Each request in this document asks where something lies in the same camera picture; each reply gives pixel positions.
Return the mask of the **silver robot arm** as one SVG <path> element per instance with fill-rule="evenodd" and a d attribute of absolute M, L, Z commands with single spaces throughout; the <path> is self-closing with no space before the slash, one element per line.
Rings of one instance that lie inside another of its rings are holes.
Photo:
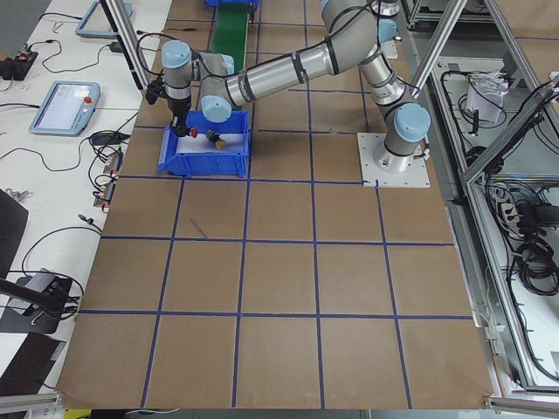
<path fill-rule="evenodd" d="M 233 108 L 324 75 L 336 76 L 358 68 L 384 118 L 387 134 L 376 150 L 383 169 L 413 157 L 431 125 L 427 111 L 414 99 L 383 54 L 380 20 L 394 17 L 393 1 L 324 1 L 321 18 L 328 31 L 321 42 L 235 71 L 229 55 L 194 51 L 180 40 L 162 48 L 162 77 L 171 128 L 177 136 L 190 133 L 186 125 L 191 106 L 190 85 L 197 81 L 206 120 L 227 121 Z"/>

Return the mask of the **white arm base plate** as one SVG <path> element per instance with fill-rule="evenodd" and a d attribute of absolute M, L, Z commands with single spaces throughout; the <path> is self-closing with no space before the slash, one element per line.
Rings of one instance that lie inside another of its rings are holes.
<path fill-rule="evenodd" d="M 429 188 L 431 186 L 421 147 L 412 155 L 392 156 L 385 149 L 385 134 L 358 133 L 358 149 L 365 187 Z"/>

